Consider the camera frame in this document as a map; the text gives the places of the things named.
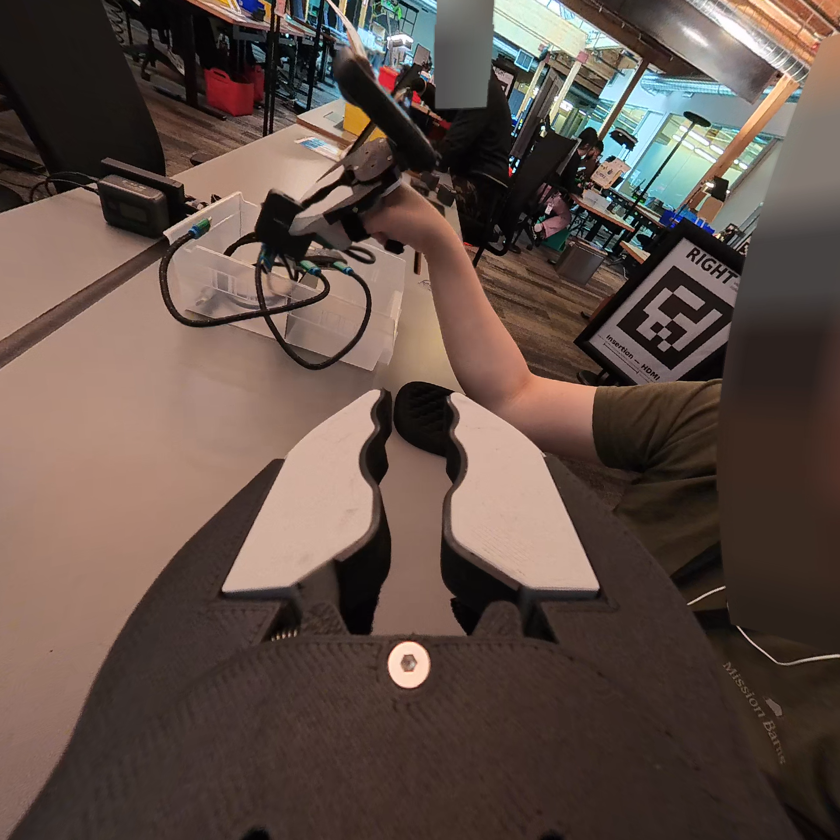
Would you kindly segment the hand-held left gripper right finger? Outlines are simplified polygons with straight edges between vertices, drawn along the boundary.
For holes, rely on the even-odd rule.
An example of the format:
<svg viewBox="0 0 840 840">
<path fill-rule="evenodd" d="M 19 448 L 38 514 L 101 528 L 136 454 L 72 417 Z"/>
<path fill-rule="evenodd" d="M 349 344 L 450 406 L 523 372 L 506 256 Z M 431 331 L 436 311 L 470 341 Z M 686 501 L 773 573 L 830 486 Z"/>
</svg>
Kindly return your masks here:
<svg viewBox="0 0 840 840">
<path fill-rule="evenodd" d="M 446 398 L 440 571 L 457 623 L 480 630 L 488 608 L 514 633 L 552 635 L 550 610 L 599 613 L 601 584 L 543 452 L 465 395 Z"/>
</svg>

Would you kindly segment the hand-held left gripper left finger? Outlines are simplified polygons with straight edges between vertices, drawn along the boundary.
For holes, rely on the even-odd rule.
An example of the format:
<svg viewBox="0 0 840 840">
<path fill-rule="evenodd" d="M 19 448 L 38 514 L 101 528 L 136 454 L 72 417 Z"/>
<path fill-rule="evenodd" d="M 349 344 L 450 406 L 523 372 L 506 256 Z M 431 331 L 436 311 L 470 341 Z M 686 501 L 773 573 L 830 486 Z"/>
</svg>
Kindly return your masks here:
<svg viewBox="0 0 840 840">
<path fill-rule="evenodd" d="M 381 490 L 391 432 L 392 395 L 374 389 L 299 441 L 238 550 L 224 596 L 279 599 L 298 613 L 330 602 L 351 634 L 371 634 L 391 569 Z"/>
</svg>

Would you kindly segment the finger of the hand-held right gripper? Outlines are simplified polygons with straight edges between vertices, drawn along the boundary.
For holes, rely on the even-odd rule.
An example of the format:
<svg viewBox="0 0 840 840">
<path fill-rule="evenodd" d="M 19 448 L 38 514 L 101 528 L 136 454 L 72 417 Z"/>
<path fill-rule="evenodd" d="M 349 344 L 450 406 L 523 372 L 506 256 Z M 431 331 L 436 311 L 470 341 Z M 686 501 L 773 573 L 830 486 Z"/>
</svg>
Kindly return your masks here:
<svg viewBox="0 0 840 840">
<path fill-rule="evenodd" d="M 364 242 L 368 232 L 356 206 L 358 196 L 350 186 L 338 186 L 330 194 L 302 209 L 290 224 L 290 235 L 310 238 L 338 251 Z"/>
<path fill-rule="evenodd" d="M 344 167 L 339 176 L 329 183 L 317 186 L 311 194 L 303 197 L 301 205 L 317 205 L 326 200 L 340 202 L 354 195 L 356 187 L 357 169 L 355 167 Z"/>
</svg>

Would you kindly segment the clear plastic bin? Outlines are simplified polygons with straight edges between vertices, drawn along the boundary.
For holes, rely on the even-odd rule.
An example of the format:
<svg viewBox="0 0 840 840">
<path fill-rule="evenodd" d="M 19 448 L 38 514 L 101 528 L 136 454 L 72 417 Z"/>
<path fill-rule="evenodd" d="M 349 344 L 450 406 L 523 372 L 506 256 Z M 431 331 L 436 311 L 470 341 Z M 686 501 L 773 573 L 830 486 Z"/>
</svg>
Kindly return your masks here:
<svg viewBox="0 0 840 840">
<path fill-rule="evenodd" d="M 161 295 L 178 322 L 233 325 L 278 340 L 310 370 L 342 361 L 371 371 L 391 362 L 406 262 L 373 241 L 330 267 L 272 264 L 256 240 L 259 210 L 240 192 L 165 233 Z"/>
</svg>

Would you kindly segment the person's right forearm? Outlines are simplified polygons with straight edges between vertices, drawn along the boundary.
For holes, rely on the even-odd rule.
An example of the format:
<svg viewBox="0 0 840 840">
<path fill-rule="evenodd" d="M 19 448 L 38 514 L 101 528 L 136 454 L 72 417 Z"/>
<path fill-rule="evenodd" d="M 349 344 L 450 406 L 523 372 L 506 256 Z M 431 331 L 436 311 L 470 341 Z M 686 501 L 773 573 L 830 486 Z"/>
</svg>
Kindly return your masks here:
<svg viewBox="0 0 840 840">
<path fill-rule="evenodd" d="M 448 360 L 463 393 L 543 452 L 600 464 L 593 434 L 596 389 L 530 371 L 450 230 L 419 248 L 427 258 Z"/>
</svg>

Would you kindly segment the person's right hand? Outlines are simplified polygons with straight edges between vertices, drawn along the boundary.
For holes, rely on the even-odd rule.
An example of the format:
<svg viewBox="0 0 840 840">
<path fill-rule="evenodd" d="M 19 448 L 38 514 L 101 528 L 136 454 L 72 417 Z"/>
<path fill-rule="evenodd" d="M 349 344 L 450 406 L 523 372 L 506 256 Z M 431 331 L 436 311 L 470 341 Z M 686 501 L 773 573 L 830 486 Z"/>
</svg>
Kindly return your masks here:
<svg viewBox="0 0 840 840">
<path fill-rule="evenodd" d="M 433 259 L 463 248 L 454 229 L 411 186 L 400 184 L 361 216 L 365 231 L 384 244 L 394 240 Z"/>
</svg>

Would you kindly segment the red plastic crate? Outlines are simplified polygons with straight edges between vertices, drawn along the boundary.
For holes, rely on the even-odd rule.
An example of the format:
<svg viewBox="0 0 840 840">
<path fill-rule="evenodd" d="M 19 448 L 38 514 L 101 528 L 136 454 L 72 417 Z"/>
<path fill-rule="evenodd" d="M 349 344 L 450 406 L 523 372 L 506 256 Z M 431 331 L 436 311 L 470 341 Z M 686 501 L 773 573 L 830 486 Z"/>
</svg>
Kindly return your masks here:
<svg viewBox="0 0 840 840">
<path fill-rule="evenodd" d="M 203 70 L 207 105 L 232 117 L 249 116 L 255 109 L 255 73 L 228 74 L 218 68 Z"/>
</svg>

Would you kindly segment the black office chair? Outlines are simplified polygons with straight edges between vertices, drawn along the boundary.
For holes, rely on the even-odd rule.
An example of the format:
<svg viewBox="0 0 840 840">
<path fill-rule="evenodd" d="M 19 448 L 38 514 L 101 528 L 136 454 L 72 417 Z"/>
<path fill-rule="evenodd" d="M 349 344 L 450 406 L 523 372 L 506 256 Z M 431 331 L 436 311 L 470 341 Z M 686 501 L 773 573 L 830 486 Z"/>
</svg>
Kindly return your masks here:
<svg viewBox="0 0 840 840">
<path fill-rule="evenodd" d="M 106 158 L 165 175 L 159 134 L 99 1 L 1 2 L 2 90 L 51 175 Z"/>
<path fill-rule="evenodd" d="M 553 131 L 537 140 L 520 161 L 504 192 L 494 197 L 472 260 L 473 267 L 478 266 L 485 252 L 504 256 L 511 250 L 537 208 L 542 186 L 562 173 L 579 145 L 578 139 L 565 138 Z"/>
</svg>

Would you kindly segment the black desk control box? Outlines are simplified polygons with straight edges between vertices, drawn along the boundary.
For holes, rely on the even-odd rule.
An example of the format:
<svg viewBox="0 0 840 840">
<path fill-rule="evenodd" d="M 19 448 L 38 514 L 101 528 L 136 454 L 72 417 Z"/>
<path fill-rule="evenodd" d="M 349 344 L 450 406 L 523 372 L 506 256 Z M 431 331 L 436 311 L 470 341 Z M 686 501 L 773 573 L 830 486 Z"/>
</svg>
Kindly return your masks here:
<svg viewBox="0 0 840 840">
<path fill-rule="evenodd" d="M 105 157 L 97 190 L 106 222 L 147 238 L 158 238 L 188 215 L 184 185 L 132 164 Z"/>
</svg>

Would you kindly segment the grey trash bin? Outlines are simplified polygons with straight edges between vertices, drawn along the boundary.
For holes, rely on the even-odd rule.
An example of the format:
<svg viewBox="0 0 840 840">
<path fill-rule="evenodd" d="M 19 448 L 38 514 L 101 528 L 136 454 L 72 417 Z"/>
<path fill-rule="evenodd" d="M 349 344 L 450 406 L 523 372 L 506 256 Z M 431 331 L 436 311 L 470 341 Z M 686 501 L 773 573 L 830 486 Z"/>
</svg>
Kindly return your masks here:
<svg viewBox="0 0 840 840">
<path fill-rule="evenodd" d="M 607 258 L 607 252 L 579 237 L 566 241 L 555 266 L 559 278 L 585 287 Z"/>
</svg>

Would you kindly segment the black white marker sign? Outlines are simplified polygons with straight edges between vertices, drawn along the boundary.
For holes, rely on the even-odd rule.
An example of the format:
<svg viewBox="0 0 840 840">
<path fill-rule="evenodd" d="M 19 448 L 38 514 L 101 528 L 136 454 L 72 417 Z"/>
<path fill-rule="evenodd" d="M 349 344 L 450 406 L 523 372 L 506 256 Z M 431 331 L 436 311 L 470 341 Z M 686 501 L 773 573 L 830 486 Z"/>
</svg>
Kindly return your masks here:
<svg viewBox="0 0 840 840">
<path fill-rule="evenodd" d="M 743 265 L 744 255 L 682 220 L 574 344 L 623 385 L 718 379 Z"/>
</svg>

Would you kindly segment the black floor lamp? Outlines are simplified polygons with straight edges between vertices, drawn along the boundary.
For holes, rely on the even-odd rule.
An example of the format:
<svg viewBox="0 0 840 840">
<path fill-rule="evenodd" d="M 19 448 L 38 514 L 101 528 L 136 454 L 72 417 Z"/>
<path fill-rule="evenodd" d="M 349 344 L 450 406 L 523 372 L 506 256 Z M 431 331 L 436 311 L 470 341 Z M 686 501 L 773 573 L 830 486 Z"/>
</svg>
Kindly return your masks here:
<svg viewBox="0 0 840 840">
<path fill-rule="evenodd" d="M 665 168 L 658 179 L 661 200 L 675 206 L 717 161 L 707 137 L 711 122 L 687 111 L 683 123 L 672 134 L 673 148 L 668 151 Z"/>
</svg>

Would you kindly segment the silver air duct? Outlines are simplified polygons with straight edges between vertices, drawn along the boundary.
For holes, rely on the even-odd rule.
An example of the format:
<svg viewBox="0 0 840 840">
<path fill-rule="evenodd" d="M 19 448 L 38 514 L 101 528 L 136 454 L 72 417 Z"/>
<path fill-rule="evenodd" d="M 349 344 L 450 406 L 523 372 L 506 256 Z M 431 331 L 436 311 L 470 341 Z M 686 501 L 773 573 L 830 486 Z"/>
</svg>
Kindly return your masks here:
<svg viewBox="0 0 840 840">
<path fill-rule="evenodd" d="M 803 22 L 776 2 L 688 1 L 708 18 L 766 61 L 782 76 L 805 84 L 816 52 L 827 35 Z"/>
</svg>

